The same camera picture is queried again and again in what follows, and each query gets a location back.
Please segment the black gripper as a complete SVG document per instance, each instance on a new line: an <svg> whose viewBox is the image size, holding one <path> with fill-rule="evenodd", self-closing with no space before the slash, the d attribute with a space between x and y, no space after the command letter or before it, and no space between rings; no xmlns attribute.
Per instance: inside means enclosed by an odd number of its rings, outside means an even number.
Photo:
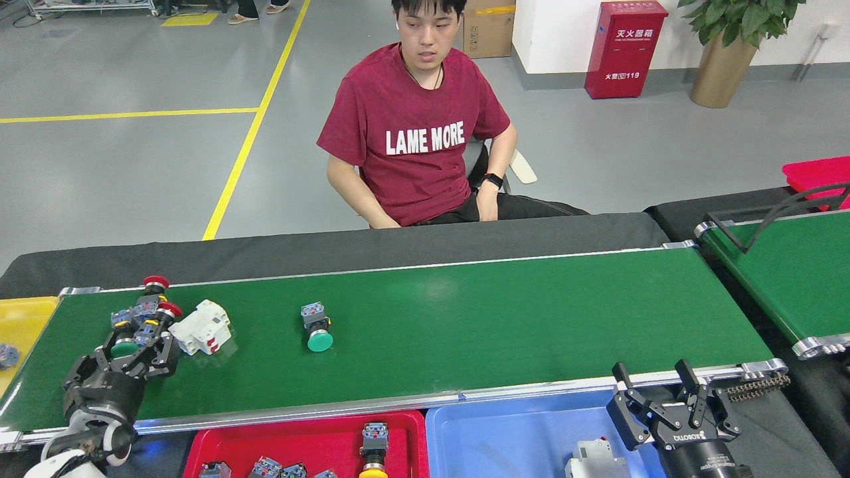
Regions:
<svg viewBox="0 0 850 478"><path fill-rule="evenodd" d="M113 329L103 345L72 365L63 382L66 420L77 410L106 408L109 414L122 416L133 426L145 396L146 380L176 373L182 350L170 331L164 330L133 355L133 377L112 365L111 349L117 339L118 331Z"/></svg>
<svg viewBox="0 0 850 478"><path fill-rule="evenodd" d="M634 387L624 363L612 367L617 391L606 410L626 449L634 451L655 439L668 477L752 477L752 469L736 463L725 445L742 433L728 410L728 394L701 383L684 358L675 369L682 382L677 399L688 406L680 430L674 430L675 420L663 406Z"/></svg>

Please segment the person's left hand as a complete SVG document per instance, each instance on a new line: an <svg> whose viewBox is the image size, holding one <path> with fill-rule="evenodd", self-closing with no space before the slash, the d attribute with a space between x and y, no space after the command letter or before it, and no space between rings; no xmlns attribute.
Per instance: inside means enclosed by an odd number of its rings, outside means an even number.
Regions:
<svg viewBox="0 0 850 478"><path fill-rule="evenodd" d="M484 182L477 190L475 203L479 221L497 221L499 218L498 194L500 188L491 182Z"/></svg>

